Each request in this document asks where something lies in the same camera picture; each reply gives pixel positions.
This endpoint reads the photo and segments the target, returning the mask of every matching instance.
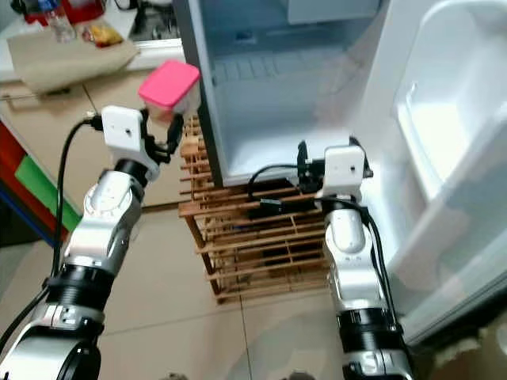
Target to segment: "tile floor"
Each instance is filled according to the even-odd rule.
[[[280,380],[341,376],[326,289],[217,306],[176,211],[144,215],[106,308],[101,379]],[[51,249],[32,245],[0,301],[0,329],[38,290]]]

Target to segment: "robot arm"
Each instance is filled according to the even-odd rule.
[[[61,269],[48,279],[45,302],[0,364],[1,380],[98,377],[105,303],[141,215],[144,188],[157,178],[158,164],[169,162],[183,128],[182,116],[176,115],[166,146],[158,146],[147,134],[146,113],[110,106],[101,117],[115,168],[105,170],[86,193],[84,215]]]
[[[345,380],[412,380],[409,356],[396,321],[381,242],[360,186],[371,177],[355,142],[326,150],[322,190],[317,195],[326,220],[324,252],[345,353]]]

